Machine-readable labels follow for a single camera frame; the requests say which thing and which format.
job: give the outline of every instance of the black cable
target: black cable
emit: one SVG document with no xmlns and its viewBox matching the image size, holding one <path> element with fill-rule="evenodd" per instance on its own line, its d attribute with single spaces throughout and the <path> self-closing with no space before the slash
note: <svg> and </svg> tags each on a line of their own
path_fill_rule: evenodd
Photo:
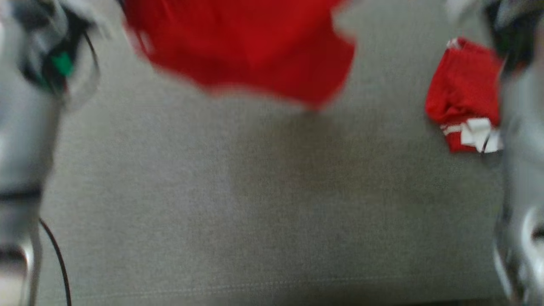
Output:
<svg viewBox="0 0 544 306">
<path fill-rule="evenodd" d="M 486 165 L 488 168 L 493 169 L 502 164 L 503 152 L 502 150 L 499 150 L 493 153 L 485 152 L 487 150 L 487 143 L 489 142 L 489 139 L 491 138 L 491 133 L 492 132 L 490 132 L 485 138 L 484 147 L 480 153 L 480 158 L 484 162 L 484 165 Z"/>
<path fill-rule="evenodd" d="M 53 248 L 55 248 L 55 253 L 57 254 L 57 258 L 59 259 L 60 271 L 63 274 L 64 292 L 66 293 L 66 305 L 72 306 L 72 295 L 70 294 L 70 283 L 68 282 L 68 273 L 66 272 L 66 266 L 64 265 L 63 255 L 60 252 L 59 245 L 57 244 L 57 240 L 55 239 L 55 236 L 53 236 L 51 229 L 49 229 L 45 221 L 41 218 L 40 218 L 40 224 L 44 228 L 45 232 L 47 233 L 47 236 L 49 236 L 49 239 L 51 240 L 51 243 L 53 244 Z"/>
<path fill-rule="evenodd" d="M 75 92 L 70 93 L 70 97 L 65 98 L 65 102 L 70 101 L 82 101 L 74 105 L 73 103 L 64 104 L 65 109 L 68 112 L 74 112 L 79 107 L 82 107 L 87 103 L 92 96 L 98 91 L 98 84 L 100 82 L 100 64 L 98 63 L 98 54 L 96 53 L 95 46 L 92 44 L 92 41 L 87 32 L 83 33 L 83 39 L 89 46 L 92 57 L 92 71 L 89 76 L 89 79 L 86 80 L 80 88 L 77 88 Z"/>
</svg>

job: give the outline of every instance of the small red cloth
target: small red cloth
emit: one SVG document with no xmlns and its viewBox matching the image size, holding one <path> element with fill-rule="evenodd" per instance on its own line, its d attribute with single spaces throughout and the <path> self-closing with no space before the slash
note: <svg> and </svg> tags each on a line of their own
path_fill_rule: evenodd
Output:
<svg viewBox="0 0 544 306">
<path fill-rule="evenodd" d="M 425 111 L 440 125 L 451 152 L 476 152 L 461 144 L 460 125 L 471 118 L 488 118 L 494 127 L 500 125 L 502 62 L 492 50 L 464 38 L 452 42 L 432 78 Z"/>
<path fill-rule="evenodd" d="M 248 85 L 324 106 L 355 47 L 331 10 L 345 0 L 127 0 L 128 29 L 155 65 L 206 89 Z"/>
</svg>

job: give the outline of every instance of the red towel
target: red towel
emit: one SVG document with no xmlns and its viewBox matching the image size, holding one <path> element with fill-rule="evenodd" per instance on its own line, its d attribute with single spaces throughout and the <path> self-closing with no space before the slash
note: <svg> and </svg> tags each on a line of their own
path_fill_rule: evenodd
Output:
<svg viewBox="0 0 544 306">
<path fill-rule="evenodd" d="M 461 144 L 460 124 L 467 119 L 488 118 L 494 127 L 499 126 L 501 67 L 492 50 L 464 38 L 451 43 L 444 53 L 429 88 L 425 111 L 440 125 L 451 152 L 476 152 L 476 148 Z"/>
<path fill-rule="evenodd" d="M 349 73 L 354 44 L 331 10 L 344 0 L 127 0 L 151 62 L 207 89 L 248 85 L 321 108 Z"/>
</svg>

